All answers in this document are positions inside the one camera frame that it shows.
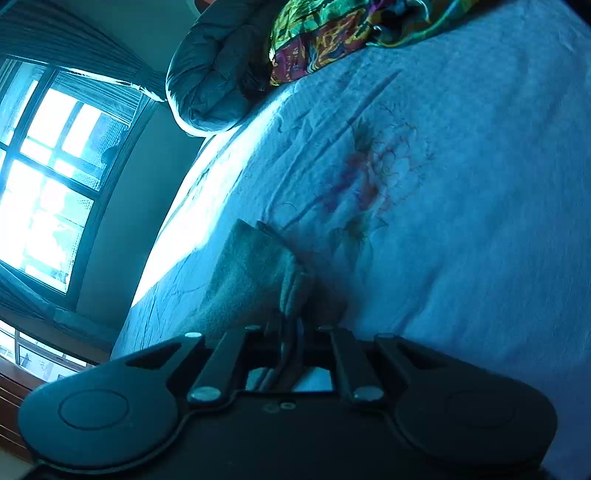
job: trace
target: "white bedsheet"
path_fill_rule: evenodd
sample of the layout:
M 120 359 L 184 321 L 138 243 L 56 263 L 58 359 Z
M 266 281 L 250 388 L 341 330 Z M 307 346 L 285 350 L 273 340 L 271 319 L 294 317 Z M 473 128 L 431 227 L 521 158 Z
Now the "white bedsheet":
M 263 220 L 360 338 L 395 332 L 558 411 L 545 464 L 591 473 L 591 29 L 506 1 L 284 86 L 185 179 L 114 356 L 184 331 L 236 218 Z

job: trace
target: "comforter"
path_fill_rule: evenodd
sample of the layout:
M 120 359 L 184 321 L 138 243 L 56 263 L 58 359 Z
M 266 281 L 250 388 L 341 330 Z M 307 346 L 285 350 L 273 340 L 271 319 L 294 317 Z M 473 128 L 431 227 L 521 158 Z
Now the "comforter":
M 197 19 L 168 69 L 177 123 L 203 137 L 236 125 L 269 86 L 268 34 L 285 0 L 223 0 Z

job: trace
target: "bed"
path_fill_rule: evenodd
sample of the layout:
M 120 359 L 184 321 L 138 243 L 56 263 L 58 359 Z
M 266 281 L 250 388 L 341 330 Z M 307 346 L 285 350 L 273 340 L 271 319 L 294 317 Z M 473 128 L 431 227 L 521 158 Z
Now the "bed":
M 498 2 L 402 49 L 277 89 L 208 140 L 112 356 L 191 329 L 237 219 L 326 286 L 327 318 L 393 332 L 553 402 L 545 465 L 591 473 L 591 29 L 560 0 Z

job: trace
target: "patterned blanket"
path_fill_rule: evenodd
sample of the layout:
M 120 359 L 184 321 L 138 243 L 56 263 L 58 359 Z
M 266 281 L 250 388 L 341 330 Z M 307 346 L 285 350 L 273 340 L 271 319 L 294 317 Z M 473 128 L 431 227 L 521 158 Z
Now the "patterned blanket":
M 271 31 L 271 84 L 293 82 L 366 45 L 400 47 L 453 26 L 480 0 L 289 0 Z

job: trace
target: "screw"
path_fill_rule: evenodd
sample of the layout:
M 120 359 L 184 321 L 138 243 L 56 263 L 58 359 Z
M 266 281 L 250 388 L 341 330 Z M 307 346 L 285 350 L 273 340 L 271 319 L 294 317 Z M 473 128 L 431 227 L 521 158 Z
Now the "screw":
M 357 402 L 373 403 L 382 400 L 383 397 L 384 391 L 371 385 L 356 388 L 353 392 L 353 398 Z
M 212 403 L 222 398 L 222 392 L 215 387 L 199 387 L 193 390 L 190 399 L 199 403 Z

